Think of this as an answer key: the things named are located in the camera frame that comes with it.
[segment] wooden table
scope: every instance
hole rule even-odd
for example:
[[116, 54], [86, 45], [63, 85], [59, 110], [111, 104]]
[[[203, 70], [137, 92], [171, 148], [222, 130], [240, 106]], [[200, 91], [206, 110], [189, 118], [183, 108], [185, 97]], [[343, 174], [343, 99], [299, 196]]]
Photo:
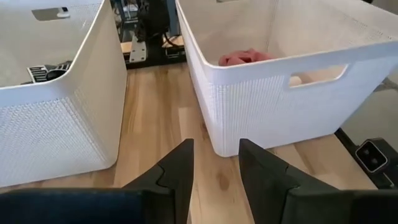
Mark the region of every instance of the wooden table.
[[[214, 153], [186, 64], [129, 71], [119, 159], [111, 168], [0, 191], [24, 187], [122, 187], [186, 138], [195, 139], [189, 222], [253, 223], [238, 158], [222, 158]], [[339, 189], [375, 189], [334, 135], [270, 150]]]

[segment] bin handle cutout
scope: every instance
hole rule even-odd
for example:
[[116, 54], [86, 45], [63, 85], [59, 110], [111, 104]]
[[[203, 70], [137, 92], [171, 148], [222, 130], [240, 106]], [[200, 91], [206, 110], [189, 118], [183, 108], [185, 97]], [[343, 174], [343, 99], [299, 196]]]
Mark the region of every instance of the bin handle cutout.
[[67, 7], [34, 9], [32, 10], [32, 13], [38, 21], [54, 21], [59, 19], [67, 19], [70, 17]]
[[295, 72], [290, 75], [289, 88], [300, 88], [339, 80], [347, 73], [349, 65], [332, 65], [328, 68], [307, 72]]

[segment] white plastic basket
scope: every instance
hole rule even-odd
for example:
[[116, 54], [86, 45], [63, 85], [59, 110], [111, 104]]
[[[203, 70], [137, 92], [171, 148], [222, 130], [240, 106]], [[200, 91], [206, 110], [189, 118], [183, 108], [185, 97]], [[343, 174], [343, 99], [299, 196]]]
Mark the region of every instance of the white plastic basket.
[[[38, 21], [33, 9], [67, 7]], [[0, 187], [113, 165], [127, 72], [108, 0], [0, 0]], [[58, 79], [27, 67], [73, 60]]]
[[[238, 154], [240, 138], [270, 148], [334, 133], [398, 63], [398, 17], [360, 0], [177, 0], [177, 9], [223, 157]], [[276, 59], [217, 66], [251, 47]], [[289, 86], [295, 75], [313, 82]]]

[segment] black equipment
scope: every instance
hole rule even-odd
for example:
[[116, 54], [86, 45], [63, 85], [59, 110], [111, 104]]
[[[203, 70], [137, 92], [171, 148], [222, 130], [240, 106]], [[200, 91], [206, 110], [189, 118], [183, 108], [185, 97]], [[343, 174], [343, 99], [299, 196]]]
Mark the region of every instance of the black equipment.
[[257, 224], [378, 224], [398, 214], [396, 190], [338, 190], [247, 139], [239, 167]]
[[193, 140], [121, 189], [25, 189], [0, 194], [1, 223], [186, 224]]

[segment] red cloth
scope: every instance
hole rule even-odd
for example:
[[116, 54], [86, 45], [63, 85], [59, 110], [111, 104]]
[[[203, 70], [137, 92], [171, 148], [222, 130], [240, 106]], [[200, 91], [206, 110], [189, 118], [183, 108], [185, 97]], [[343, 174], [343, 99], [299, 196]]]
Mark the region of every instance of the red cloth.
[[237, 50], [228, 55], [223, 55], [218, 60], [218, 65], [219, 66], [240, 65], [243, 63], [260, 62], [269, 59], [272, 59], [272, 57], [269, 54], [264, 54], [254, 49]]

